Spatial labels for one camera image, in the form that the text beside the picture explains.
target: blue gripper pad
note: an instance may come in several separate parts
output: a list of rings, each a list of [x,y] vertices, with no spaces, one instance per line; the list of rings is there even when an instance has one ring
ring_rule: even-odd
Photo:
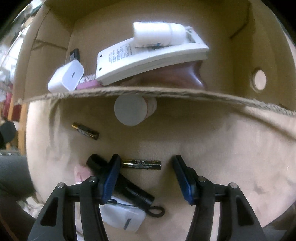
[[[180,155],[174,156],[172,162],[184,199],[190,205],[196,205],[198,188],[193,174],[190,172]]]
[[[99,190],[102,204],[106,204],[111,198],[114,190],[121,165],[121,158],[119,155],[114,154],[106,167],[102,168],[99,175]]]

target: dark fabric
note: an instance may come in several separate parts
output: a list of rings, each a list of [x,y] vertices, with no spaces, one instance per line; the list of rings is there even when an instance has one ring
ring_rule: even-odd
[[[2,124],[0,126],[0,135],[2,136],[4,143],[0,143],[0,145],[6,144],[12,141],[13,138],[15,137],[15,133],[16,133],[16,129],[12,121],[7,121],[4,124]]]
[[[0,156],[0,214],[20,241],[27,240],[35,219],[17,201],[34,191],[26,157]]]

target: gold battery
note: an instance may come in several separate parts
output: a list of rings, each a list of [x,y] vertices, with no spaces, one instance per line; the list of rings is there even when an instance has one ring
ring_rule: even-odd
[[[90,129],[87,126],[81,125],[80,123],[74,122],[72,124],[72,127],[74,129],[76,129],[79,133],[81,133],[89,138],[92,138],[94,140],[98,140],[98,138],[99,138],[99,133],[97,131]]]
[[[161,169],[161,161],[149,161],[139,159],[123,159],[121,160],[122,167],[131,167],[139,169]]]

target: cardboard wall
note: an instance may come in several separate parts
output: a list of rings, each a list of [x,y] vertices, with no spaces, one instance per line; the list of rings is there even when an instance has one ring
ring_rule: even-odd
[[[291,50],[280,23],[260,0],[47,0],[22,46],[20,58],[27,61],[17,64],[16,99],[28,101],[49,94],[49,79],[69,61],[74,48],[80,50],[85,74],[95,73],[97,53],[132,37],[133,22],[148,20],[195,29],[210,47],[201,67],[209,91],[296,109]],[[260,92],[251,86],[256,68],[267,76],[266,88]]]

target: red object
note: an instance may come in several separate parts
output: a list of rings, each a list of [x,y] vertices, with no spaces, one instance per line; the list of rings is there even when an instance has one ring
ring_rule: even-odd
[[[10,102],[12,99],[12,93],[7,92],[6,93],[6,99],[4,102],[4,106],[2,109],[2,117],[6,118],[8,117],[8,112],[9,112],[9,106],[10,106]],[[22,109],[21,105],[15,105],[13,107],[13,112],[12,112],[12,119],[11,121],[19,121],[20,120],[20,111]]]

